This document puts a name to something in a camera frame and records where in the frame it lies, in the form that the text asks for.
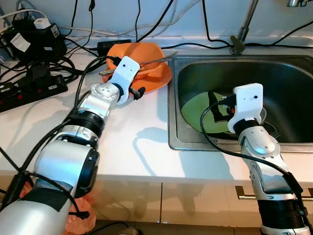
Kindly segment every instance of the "green plate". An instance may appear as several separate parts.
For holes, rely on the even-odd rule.
[[[222,95],[214,93],[218,101],[222,100]],[[203,111],[209,106],[209,97],[207,92],[196,95],[191,98],[181,109],[182,116],[186,122],[192,126],[195,130],[202,132],[200,128],[200,117]],[[226,108],[219,105],[219,110],[222,115],[227,115]],[[227,132],[227,121],[214,122],[213,114],[209,111],[203,120],[204,128],[207,133],[220,133]]]

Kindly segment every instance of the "white wall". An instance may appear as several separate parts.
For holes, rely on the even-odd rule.
[[[44,11],[51,22],[70,25],[75,0],[30,1],[39,10]],[[177,13],[191,1],[178,0]],[[155,23],[168,2],[169,0],[141,0],[141,15],[138,24]],[[90,0],[79,0],[75,26],[90,27],[89,3]],[[250,0],[206,0],[210,34],[212,36],[236,35],[246,16],[249,3]],[[286,4],[287,0],[259,0],[250,25],[249,36],[281,36],[313,19],[313,2],[309,2],[307,7],[297,8],[286,7]],[[5,13],[8,13],[15,10],[15,1],[0,0],[0,6]],[[164,22],[170,17],[172,10],[171,7]],[[94,29],[127,30],[134,26],[137,11],[137,0],[96,0],[96,8],[93,11]],[[140,30],[139,33],[144,34],[148,30],[146,28]],[[205,35],[201,2],[163,33],[163,36],[201,35]],[[294,35],[313,36],[313,25]]]

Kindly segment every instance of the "sink rim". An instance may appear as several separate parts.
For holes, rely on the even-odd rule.
[[[313,64],[313,57],[308,55],[240,55],[240,56],[231,56],[231,55],[175,55],[173,60],[169,62],[169,66],[173,72],[173,79],[169,84],[168,88],[168,137],[169,137],[169,146],[172,149],[180,150],[191,150],[191,151],[217,151],[209,143],[201,142],[182,142],[177,137],[177,115],[182,117],[182,114],[179,109],[178,101],[178,76],[179,73],[187,66],[197,63],[206,63],[206,62],[218,62],[222,60],[223,62],[264,62],[264,63],[276,63],[286,66],[293,66],[296,69],[302,71],[306,75],[312,78],[313,74],[308,72],[304,67],[300,67],[298,64],[290,63],[284,61],[284,59],[307,59],[309,63]],[[183,62],[181,59],[192,59],[196,61],[192,62]],[[211,137],[211,139],[216,142],[220,147],[225,148],[231,151],[240,151],[240,146],[237,141],[223,140]],[[289,153],[313,153],[313,142],[309,143],[280,143],[281,152]]]

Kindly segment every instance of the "robotic arm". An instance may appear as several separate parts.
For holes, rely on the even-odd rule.
[[[91,87],[67,125],[41,151],[35,165],[37,174],[53,180],[75,198],[91,191],[99,162],[98,140],[110,110],[128,99],[139,68],[137,62],[125,56],[110,82]],[[0,213],[1,234],[60,235],[71,202],[57,187],[37,179],[25,197],[5,208],[4,205]]]
[[[0,213],[1,234],[63,233],[71,202],[56,186],[63,187],[75,198],[91,191],[99,162],[98,140],[110,110],[128,99],[130,85],[139,68],[137,62],[125,56],[110,82],[91,87],[90,94],[81,101],[67,124],[43,148],[37,159],[35,172],[53,180],[55,185],[39,178],[25,197],[3,203]],[[239,136],[241,153],[253,157],[244,160],[258,200],[261,233],[310,235],[308,221],[304,220],[307,212],[299,198],[301,193],[296,194],[294,191],[294,185],[298,186],[296,180],[290,184],[290,178],[286,180],[281,172],[265,164],[274,164],[287,172],[278,142],[259,125],[263,105],[262,85],[236,87],[234,95],[227,100],[231,100],[230,106],[235,110],[228,128]],[[229,154],[208,140],[218,150]],[[9,189],[14,188],[13,181]]]
[[[241,153],[273,163],[285,171],[288,167],[280,155],[278,141],[259,125],[263,106],[263,86],[248,84],[234,89],[235,114],[228,128],[239,136]],[[258,200],[263,235],[310,235],[303,216],[306,208],[298,204],[299,198],[276,169],[253,160],[244,159]]]

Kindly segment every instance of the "metal rod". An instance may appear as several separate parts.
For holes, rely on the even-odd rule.
[[[238,34],[238,39],[242,42],[245,41],[246,36],[249,32],[249,25],[250,25],[251,19],[253,17],[253,14],[254,14],[254,11],[256,9],[258,2],[259,2],[259,0],[252,0],[250,3],[250,7],[249,7],[249,10],[248,10],[248,13],[246,16],[246,20],[245,20],[245,22],[244,22],[243,26],[241,27],[239,34]]]
[[[239,200],[256,200],[254,195],[246,195],[243,186],[235,186]],[[302,196],[304,202],[313,202],[313,188],[308,188],[310,196]]]

